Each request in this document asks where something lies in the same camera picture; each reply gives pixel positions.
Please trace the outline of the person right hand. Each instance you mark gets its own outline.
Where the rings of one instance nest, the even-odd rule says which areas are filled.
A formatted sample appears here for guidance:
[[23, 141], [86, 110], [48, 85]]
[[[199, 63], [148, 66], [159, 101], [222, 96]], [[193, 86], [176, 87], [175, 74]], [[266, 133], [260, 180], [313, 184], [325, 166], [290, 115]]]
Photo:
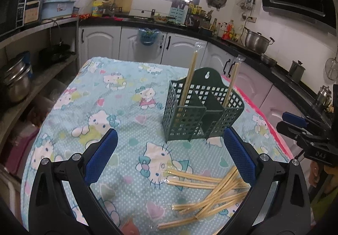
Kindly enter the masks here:
[[317, 162], [311, 161], [308, 182], [311, 186], [317, 187], [320, 179], [320, 167]]

